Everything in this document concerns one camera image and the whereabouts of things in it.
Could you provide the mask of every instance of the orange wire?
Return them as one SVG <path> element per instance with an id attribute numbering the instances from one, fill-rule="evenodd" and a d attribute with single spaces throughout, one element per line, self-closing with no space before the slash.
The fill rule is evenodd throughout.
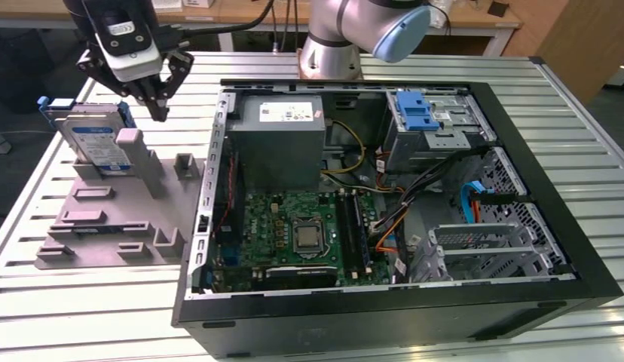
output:
<path id="1" fill-rule="evenodd" d="M 384 236 L 381 237 L 378 243 L 376 243 L 376 246 L 374 246 L 374 250 L 376 251 L 382 251 L 382 249 L 388 249 L 388 250 L 384 250 L 384 251 L 390 251 L 389 249 L 392 248 L 381 248 L 381 245 L 384 244 L 384 241 L 385 241 L 385 238 L 390 235 L 392 233 L 392 230 L 394 230 L 396 226 L 400 224 L 401 220 L 404 219 L 405 217 L 405 214 L 408 213 L 408 209 L 406 211 L 401 214 L 400 218 L 394 221 L 394 223 L 392 224 L 390 228 L 388 229 L 388 231 L 385 232 Z"/>
<path id="2" fill-rule="evenodd" d="M 479 220 L 482 219 L 482 213 L 479 210 L 479 201 L 473 201 L 471 207 L 473 207 L 474 222 L 479 222 Z"/>

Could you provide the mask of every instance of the sticker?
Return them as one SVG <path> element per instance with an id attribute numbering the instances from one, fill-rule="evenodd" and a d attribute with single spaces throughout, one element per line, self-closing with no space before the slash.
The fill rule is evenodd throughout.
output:
<path id="1" fill-rule="evenodd" d="M 376 160 L 376 172 L 385 172 L 385 161 L 384 160 Z"/>
<path id="2" fill-rule="evenodd" d="M 260 122 L 312 122 L 312 102 L 262 103 Z"/>
<path id="3" fill-rule="evenodd" d="M 401 275 L 405 275 L 405 264 L 401 259 L 394 261 L 394 269 L 400 271 Z"/>
<path id="4" fill-rule="evenodd" d="M 121 172 L 130 168 L 130 161 L 114 143 L 116 134 L 110 127 L 73 127 L 72 132 L 82 153 L 101 170 Z"/>
<path id="5" fill-rule="evenodd" d="M 519 24 L 517 24 L 517 23 L 495 23 L 494 26 L 497 28 L 517 28 L 517 27 L 519 27 Z"/>
<path id="6" fill-rule="evenodd" d="M 184 17 L 184 20 L 200 20 L 200 21 L 213 21 L 213 18 L 212 17 Z"/>
<path id="7" fill-rule="evenodd" d="M 450 121 L 450 114 L 448 112 L 434 112 L 433 118 L 436 121 Z"/>
<path id="8" fill-rule="evenodd" d="M 132 21 L 126 21 L 114 25 L 108 25 L 106 27 L 109 28 L 109 33 L 112 36 L 125 35 L 134 32 L 134 24 Z"/>
<path id="9" fill-rule="evenodd" d="M 409 247 L 414 247 L 421 241 L 421 238 L 416 235 L 412 235 L 410 239 L 405 242 Z"/>

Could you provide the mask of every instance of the wire bundle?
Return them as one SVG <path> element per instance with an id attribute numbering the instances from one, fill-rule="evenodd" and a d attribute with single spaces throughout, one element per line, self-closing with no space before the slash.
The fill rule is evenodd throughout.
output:
<path id="1" fill-rule="evenodd" d="M 421 192 L 430 184 L 438 181 L 455 162 L 471 155 L 481 155 L 486 153 L 487 149 L 489 146 L 481 146 L 474 149 L 454 152 L 451 155 L 449 155 L 449 157 L 437 162 L 428 170 L 425 170 L 420 176 L 416 177 L 410 183 L 410 186 L 405 189 L 404 194 L 400 197 L 396 209 L 374 224 L 374 228 L 377 229 L 388 222 L 392 222 L 390 227 L 386 229 L 384 236 L 376 244 L 376 251 L 394 251 L 392 248 L 382 247 L 384 241 L 398 227 L 401 220 L 408 214 L 408 207 L 414 201 L 418 192 Z"/>

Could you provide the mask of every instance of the yellow wire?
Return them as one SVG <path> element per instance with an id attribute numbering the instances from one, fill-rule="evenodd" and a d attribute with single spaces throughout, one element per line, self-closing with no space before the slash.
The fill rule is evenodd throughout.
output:
<path id="1" fill-rule="evenodd" d="M 338 170 L 321 170 L 321 173 L 345 173 L 345 172 L 349 172 L 352 171 L 353 169 L 356 169 L 358 166 L 361 166 L 361 163 L 362 163 L 362 160 L 365 159 L 365 147 L 362 145 L 362 142 L 361 142 L 361 139 L 358 138 L 358 136 L 356 135 L 354 131 L 352 130 L 352 128 L 348 127 L 348 125 L 345 123 L 342 123 L 341 121 L 336 121 L 334 119 L 332 120 L 334 123 L 338 123 L 342 125 L 342 127 L 345 128 L 345 130 L 349 132 L 349 134 L 354 137 L 356 139 L 356 142 L 358 142 L 358 147 L 361 149 L 361 156 L 358 157 L 358 161 L 357 163 L 354 164 L 354 166 L 349 166 L 348 168 L 341 168 Z"/>
<path id="2" fill-rule="evenodd" d="M 382 250 L 381 245 L 384 244 L 384 240 L 385 240 L 385 238 L 390 235 L 392 230 L 394 230 L 396 226 L 400 224 L 400 222 L 401 222 L 401 220 L 404 219 L 406 213 L 408 213 L 408 209 L 406 209 L 405 212 L 401 214 L 401 217 L 400 217 L 400 218 L 394 221 L 394 223 L 392 224 L 390 228 L 388 229 L 388 231 L 385 232 L 384 236 L 381 237 L 380 242 L 376 243 L 374 250 L 377 250 L 377 251 Z"/>

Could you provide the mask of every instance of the slotted metal table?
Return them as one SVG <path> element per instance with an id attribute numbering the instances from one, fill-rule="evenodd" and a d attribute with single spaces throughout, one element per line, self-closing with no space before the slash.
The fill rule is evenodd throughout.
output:
<path id="1" fill-rule="evenodd" d="M 624 153 L 546 66 L 526 58 L 362 57 L 366 79 L 490 84 L 624 290 Z M 166 123 L 132 113 L 158 157 L 206 156 L 221 78 L 296 78 L 293 54 L 194 53 Z M 118 101 L 88 81 L 78 100 Z M 64 202 L 74 155 L 56 134 L 0 230 L 0 360 L 213 360 L 173 329 L 178 266 L 40 271 L 35 252 Z M 342 351 L 277 360 L 624 360 L 624 297 L 511 340 Z"/>

